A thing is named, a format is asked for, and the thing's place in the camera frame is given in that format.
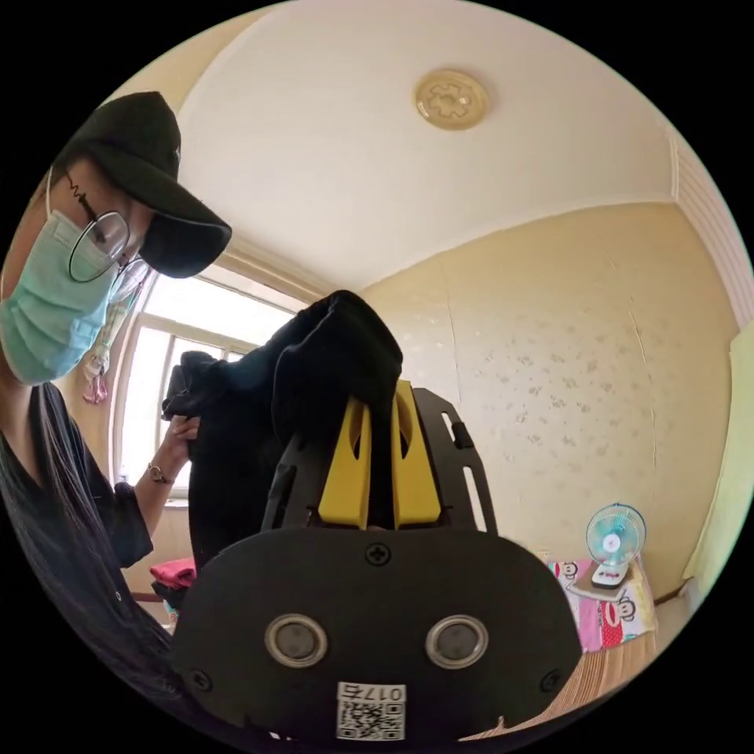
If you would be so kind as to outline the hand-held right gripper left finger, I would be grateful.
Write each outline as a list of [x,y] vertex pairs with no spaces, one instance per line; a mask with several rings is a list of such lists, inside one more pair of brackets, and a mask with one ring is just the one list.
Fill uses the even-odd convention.
[[367,527],[371,457],[370,411],[363,403],[350,398],[317,508],[324,524],[351,529]]

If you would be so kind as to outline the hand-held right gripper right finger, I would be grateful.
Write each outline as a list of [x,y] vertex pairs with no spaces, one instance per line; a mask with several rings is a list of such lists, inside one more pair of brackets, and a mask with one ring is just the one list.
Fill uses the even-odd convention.
[[397,382],[390,420],[393,522],[396,529],[437,524],[441,502],[412,386]]

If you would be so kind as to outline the person's left hand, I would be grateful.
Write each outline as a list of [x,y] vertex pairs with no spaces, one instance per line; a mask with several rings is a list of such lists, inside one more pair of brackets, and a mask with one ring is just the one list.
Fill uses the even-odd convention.
[[170,421],[166,437],[163,440],[162,469],[169,479],[176,479],[189,461],[190,444],[197,437],[200,418],[188,418],[176,415]]

